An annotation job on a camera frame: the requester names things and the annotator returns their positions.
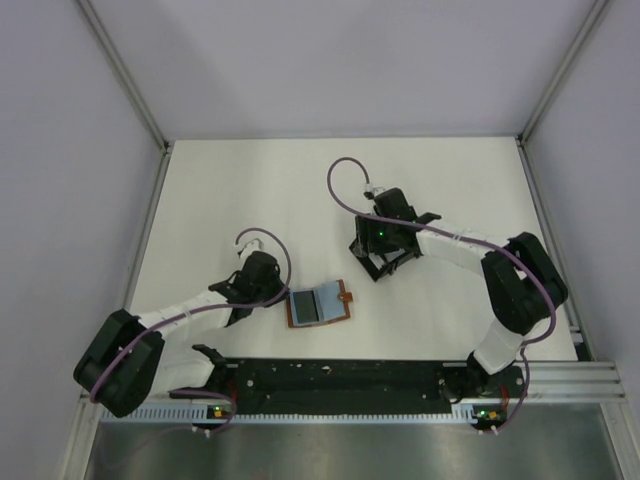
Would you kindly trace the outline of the black card rack box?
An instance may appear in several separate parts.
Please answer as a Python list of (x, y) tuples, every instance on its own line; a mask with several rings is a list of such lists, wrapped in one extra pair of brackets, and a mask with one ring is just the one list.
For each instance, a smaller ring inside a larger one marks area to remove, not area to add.
[(349, 251), (374, 282), (392, 276), (401, 266), (421, 256), (420, 253), (402, 249), (382, 255), (374, 253), (364, 255), (356, 240), (349, 245)]

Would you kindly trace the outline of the aluminium frame post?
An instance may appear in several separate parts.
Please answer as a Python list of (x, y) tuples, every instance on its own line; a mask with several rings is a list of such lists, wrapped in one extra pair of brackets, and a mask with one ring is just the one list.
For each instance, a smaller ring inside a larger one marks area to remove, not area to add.
[(612, 4), (613, 1), (611, 0), (596, 0), (590, 5), (580, 28), (562, 55), (551, 79), (546, 84), (542, 95), (535, 104), (535, 107), (529, 115), (521, 133), (517, 137), (518, 144), (522, 148), (524, 148), (533, 138), (539, 124), (553, 105), (564, 84), (571, 76), (579, 58), (586, 51), (587, 46), (606, 17)]
[(77, 8), (78, 13), (86, 24), (90, 34), (96, 41), (109, 69), (138, 117), (138, 120), (141, 122), (158, 150), (166, 152), (170, 147), (170, 142), (162, 133), (158, 122), (154, 118), (151, 109), (145, 101), (117, 46), (112, 40), (111, 35), (101, 20), (93, 2), (89, 0), (74, 0), (73, 4)]

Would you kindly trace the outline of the brown leather card holder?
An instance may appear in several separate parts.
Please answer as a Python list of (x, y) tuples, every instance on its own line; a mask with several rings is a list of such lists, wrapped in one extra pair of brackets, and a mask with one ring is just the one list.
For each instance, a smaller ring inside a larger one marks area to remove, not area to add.
[(342, 279), (292, 290), (286, 299), (287, 325), (304, 329), (349, 320), (353, 301), (353, 294)]

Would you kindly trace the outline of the aluminium front rail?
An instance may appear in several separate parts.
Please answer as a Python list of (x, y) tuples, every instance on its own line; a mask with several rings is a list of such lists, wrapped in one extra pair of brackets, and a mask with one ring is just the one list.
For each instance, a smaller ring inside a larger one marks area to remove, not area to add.
[(607, 403), (626, 399), (613, 362), (530, 363), (526, 400), (531, 403)]

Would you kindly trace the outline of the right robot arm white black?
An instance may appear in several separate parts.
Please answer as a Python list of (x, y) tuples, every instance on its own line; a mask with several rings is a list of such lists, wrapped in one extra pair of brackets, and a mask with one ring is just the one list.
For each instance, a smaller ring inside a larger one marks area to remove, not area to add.
[(372, 212), (355, 217), (356, 236), (349, 250), (372, 280), (394, 274), (410, 260), (429, 257), (479, 275), (494, 313), (487, 334), (470, 354), (466, 380), (487, 396), (504, 380), (525, 337), (568, 298), (558, 270), (533, 234), (482, 235), (446, 222), (433, 213), (418, 215), (401, 189), (366, 187)]

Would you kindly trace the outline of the right aluminium frame post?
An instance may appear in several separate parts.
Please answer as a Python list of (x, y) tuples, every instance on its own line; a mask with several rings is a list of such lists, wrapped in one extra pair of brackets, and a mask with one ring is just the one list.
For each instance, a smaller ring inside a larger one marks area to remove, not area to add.
[(580, 28), (562, 55), (551, 79), (546, 84), (542, 95), (535, 104), (535, 107), (529, 115), (521, 133), (517, 137), (518, 144), (522, 148), (524, 148), (533, 138), (539, 124), (553, 105), (564, 84), (571, 76), (579, 58), (586, 51), (587, 46), (606, 17), (612, 4), (613, 1), (611, 0), (596, 0), (590, 5)]

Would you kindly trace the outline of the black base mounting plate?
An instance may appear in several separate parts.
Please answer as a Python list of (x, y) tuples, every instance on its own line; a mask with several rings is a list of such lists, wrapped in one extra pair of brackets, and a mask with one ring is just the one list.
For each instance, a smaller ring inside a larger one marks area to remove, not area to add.
[(170, 396), (222, 394), (245, 415), (440, 414), (469, 399), (501, 404), (520, 397), (524, 386), (523, 369), (515, 364), (488, 375), (469, 360), (228, 357), (203, 387), (182, 387)]

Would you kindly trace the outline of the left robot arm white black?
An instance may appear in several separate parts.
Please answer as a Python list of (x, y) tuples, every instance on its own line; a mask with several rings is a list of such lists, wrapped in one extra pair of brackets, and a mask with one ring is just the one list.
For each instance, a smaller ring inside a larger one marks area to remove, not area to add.
[(216, 396), (227, 374), (204, 344), (214, 330), (227, 329), (286, 298), (277, 259), (254, 250), (240, 256), (241, 268), (198, 295), (159, 310), (111, 313), (82, 355), (74, 380), (117, 418), (147, 398), (181, 389)]

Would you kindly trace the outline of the left aluminium frame post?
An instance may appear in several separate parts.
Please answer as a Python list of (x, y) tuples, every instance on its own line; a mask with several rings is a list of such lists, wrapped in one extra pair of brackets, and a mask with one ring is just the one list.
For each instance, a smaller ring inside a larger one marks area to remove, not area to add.
[(89, 0), (74, 0), (73, 4), (77, 8), (78, 13), (86, 24), (90, 34), (96, 41), (109, 69), (138, 117), (138, 120), (141, 122), (158, 150), (166, 152), (170, 147), (170, 142), (162, 133), (158, 122), (154, 118), (151, 109), (145, 101), (117, 46), (112, 40), (111, 35), (101, 20), (93, 2)]

